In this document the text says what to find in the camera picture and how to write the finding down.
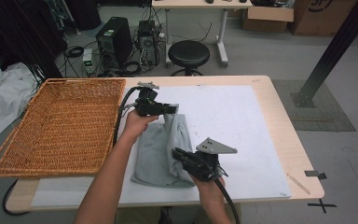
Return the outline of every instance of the gray mat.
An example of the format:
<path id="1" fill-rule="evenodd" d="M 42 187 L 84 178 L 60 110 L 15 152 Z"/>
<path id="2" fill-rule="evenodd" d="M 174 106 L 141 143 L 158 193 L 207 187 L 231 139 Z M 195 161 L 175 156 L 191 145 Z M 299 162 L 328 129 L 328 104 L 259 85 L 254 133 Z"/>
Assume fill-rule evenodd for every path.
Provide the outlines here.
<path id="1" fill-rule="evenodd" d="M 314 108 L 300 108 L 295 106 L 290 94 L 298 92 L 305 81 L 272 80 L 272 82 L 297 131 L 356 132 L 325 84 L 313 98 Z"/>

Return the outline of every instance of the white desk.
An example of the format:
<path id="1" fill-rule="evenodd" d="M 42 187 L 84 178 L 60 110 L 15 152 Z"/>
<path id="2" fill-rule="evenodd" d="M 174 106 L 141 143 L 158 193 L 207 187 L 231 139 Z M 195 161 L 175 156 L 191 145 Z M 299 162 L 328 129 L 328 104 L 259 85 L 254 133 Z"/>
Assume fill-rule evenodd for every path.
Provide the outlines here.
<path id="1" fill-rule="evenodd" d="M 292 192 L 290 200 L 319 199 L 324 196 L 324 190 L 319 179 L 307 177 L 304 173 L 304 171 L 313 170 L 312 165 L 268 77 L 132 77 L 127 78 L 127 86 L 135 86 L 139 81 L 153 81 L 160 86 L 194 86 L 199 84 L 252 86 L 286 181 Z M 32 207 L 31 201 L 38 184 L 39 179 L 20 179 L 7 201 L 7 208 L 13 212 L 75 208 L 73 206 Z"/>
<path id="2" fill-rule="evenodd" d="M 171 64 L 168 58 L 168 50 L 172 45 L 172 37 L 170 30 L 170 9 L 171 8 L 222 8 L 223 13 L 221 17 L 219 35 L 216 37 L 217 47 L 220 54 L 220 60 L 224 66 L 228 66 L 228 57 L 223 43 L 223 38 L 226 29 L 227 10 L 230 8 L 247 8 L 251 7 L 252 3 L 248 0 L 246 3 L 240 3 L 239 0 L 232 0 L 231 2 L 224 0 L 214 0 L 212 4 L 206 3 L 205 0 L 153 0 L 152 6 L 155 8 L 164 8 L 166 17 L 166 64 Z"/>

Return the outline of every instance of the black stool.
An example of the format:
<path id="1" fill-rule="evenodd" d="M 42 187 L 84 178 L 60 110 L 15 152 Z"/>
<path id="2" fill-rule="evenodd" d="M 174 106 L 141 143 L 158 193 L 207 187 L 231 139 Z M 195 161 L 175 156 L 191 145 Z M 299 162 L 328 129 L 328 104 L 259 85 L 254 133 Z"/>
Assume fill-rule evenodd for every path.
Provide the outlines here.
<path id="1" fill-rule="evenodd" d="M 207 63 L 209 56 L 208 48 L 200 42 L 185 40 L 173 44 L 168 50 L 168 57 L 174 64 L 184 69 L 172 73 L 171 77 L 183 71 L 185 71 L 185 76 L 192 76 L 193 73 L 203 76 L 197 71 L 197 67 Z"/>

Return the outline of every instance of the forearm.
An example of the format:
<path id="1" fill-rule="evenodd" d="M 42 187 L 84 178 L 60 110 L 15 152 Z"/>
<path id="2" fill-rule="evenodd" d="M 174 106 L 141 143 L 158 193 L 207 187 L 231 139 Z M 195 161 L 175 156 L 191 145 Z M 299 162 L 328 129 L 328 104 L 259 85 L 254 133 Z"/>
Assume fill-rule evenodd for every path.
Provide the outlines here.
<path id="1" fill-rule="evenodd" d="M 205 213 L 208 215 L 208 218 L 212 221 L 213 224 L 231 223 L 229 217 L 227 216 L 225 206 L 223 204 L 202 204 L 202 208 L 204 209 Z"/>
<path id="2" fill-rule="evenodd" d="M 79 206 L 74 223 L 112 223 L 135 140 L 126 136 L 117 140 Z"/>

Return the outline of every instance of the cardboard box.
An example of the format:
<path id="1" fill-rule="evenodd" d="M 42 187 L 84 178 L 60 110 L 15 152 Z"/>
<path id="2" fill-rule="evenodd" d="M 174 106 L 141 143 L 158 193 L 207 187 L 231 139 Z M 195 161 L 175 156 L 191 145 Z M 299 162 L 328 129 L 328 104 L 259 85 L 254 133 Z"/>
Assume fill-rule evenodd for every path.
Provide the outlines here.
<path id="1" fill-rule="evenodd" d="M 293 35 L 335 35 L 356 0 L 296 0 Z"/>
<path id="2" fill-rule="evenodd" d="M 282 33 L 287 22 L 293 21 L 291 8 L 249 7 L 243 11 L 242 29 L 271 33 Z"/>

